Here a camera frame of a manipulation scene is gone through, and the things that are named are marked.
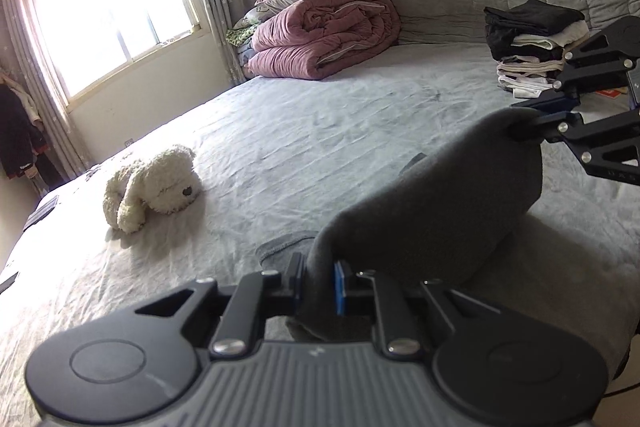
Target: screw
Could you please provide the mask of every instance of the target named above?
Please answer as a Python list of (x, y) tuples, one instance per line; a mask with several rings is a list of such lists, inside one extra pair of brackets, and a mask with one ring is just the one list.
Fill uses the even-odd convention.
[(420, 343), (413, 339), (395, 339), (386, 345), (388, 352), (395, 355), (413, 355), (420, 349)]
[(246, 344), (239, 339), (224, 339), (213, 344), (213, 350), (219, 355), (241, 355)]

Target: white stuffed animal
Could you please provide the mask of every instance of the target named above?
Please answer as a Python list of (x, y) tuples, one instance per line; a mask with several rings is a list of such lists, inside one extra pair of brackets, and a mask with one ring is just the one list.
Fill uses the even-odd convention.
[(104, 217), (110, 227), (132, 233), (145, 224), (146, 208), (171, 214), (187, 207), (202, 190), (193, 171), (195, 153), (174, 145), (150, 161), (122, 166), (107, 183)]

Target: bed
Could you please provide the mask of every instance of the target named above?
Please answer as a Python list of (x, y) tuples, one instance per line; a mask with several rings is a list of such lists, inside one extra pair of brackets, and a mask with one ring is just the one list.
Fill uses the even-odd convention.
[[(109, 229), (104, 186), (130, 150), (56, 191), (2, 274), (20, 272), (0, 295), (0, 424), (36, 423), (22, 372), (49, 335), (195, 277), (237, 282), (258, 269), (259, 245), (319, 230), (513, 102), (495, 86), (481, 10), (524, 0), (392, 1), (402, 45), (323, 82), (257, 77), (132, 146), (194, 148), (204, 192), (186, 210), (129, 236)], [(547, 1), (583, 10), (593, 29), (640, 15), (640, 0)], [(582, 107), (587, 120), (622, 109), (600, 95)], [(613, 375), (640, 317), (640, 187), (586, 176), (560, 144), (543, 144), (543, 158), (540, 201), (466, 286), (584, 337)], [(272, 319), (268, 335), (288, 332)]]

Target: pink comforter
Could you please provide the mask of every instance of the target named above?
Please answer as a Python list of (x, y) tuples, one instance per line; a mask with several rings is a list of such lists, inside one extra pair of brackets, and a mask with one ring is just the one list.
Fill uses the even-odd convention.
[(390, 0), (300, 0), (255, 31), (254, 74), (319, 80), (386, 50), (400, 32)]

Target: window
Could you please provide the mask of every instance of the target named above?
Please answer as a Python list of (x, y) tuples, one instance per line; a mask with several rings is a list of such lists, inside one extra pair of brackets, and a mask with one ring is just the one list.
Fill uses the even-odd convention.
[(68, 98), (197, 28), (190, 0), (30, 0)]

